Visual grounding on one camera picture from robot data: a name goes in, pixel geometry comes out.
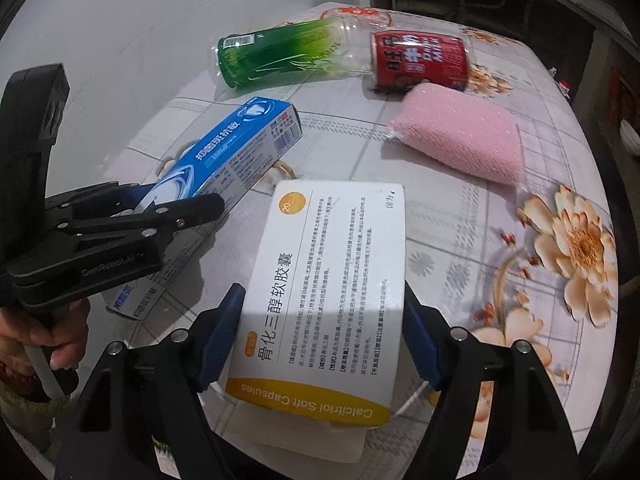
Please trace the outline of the person's left hand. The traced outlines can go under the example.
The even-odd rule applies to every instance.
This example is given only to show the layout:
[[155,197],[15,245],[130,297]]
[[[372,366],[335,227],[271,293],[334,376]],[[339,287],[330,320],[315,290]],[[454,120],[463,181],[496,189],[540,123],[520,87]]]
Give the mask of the person's left hand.
[[45,328],[24,311],[1,309],[1,361],[14,372],[30,376],[34,368],[26,344],[52,349],[52,370],[77,365],[86,354],[89,335],[88,298],[72,302],[51,328]]

